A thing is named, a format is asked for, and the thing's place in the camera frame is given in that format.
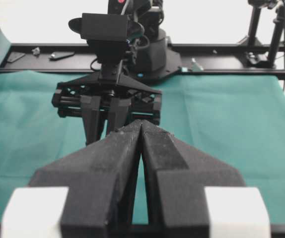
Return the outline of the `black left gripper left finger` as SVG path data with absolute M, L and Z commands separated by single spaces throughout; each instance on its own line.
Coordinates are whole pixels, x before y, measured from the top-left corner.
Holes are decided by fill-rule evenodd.
M 37 169 L 29 186 L 66 186 L 65 238 L 106 238 L 132 223 L 141 120 Z

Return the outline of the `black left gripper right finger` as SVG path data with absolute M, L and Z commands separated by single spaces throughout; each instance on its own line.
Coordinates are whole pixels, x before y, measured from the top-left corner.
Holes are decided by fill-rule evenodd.
M 141 124 L 149 221 L 163 231 L 207 231 L 206 186 L 246 185 L 233 166 L 148 122 Z

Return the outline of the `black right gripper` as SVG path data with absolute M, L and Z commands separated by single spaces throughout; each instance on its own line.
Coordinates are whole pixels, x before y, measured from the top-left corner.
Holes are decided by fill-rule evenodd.
M 161 99 L 161 91 L 126 75 L 119 64 L 59 82 L 52 105 L 62 118 L 82 118 L 87 146 L 100 139 L 104 120 L 106 135 L 137 119 L 159 125 Z

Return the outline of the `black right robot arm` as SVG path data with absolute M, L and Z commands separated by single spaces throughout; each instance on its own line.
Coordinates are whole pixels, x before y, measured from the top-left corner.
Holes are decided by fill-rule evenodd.
M 101 67 L 58 83 L 52 104 L 62 118 L 82 118 L 86 144 L 137 119 L 160 123 L 162 93 L 150 85 L 182 66 L 160 28 L 163 20 L 160 0 L 111 0 L 106 14 L 69 21 Z

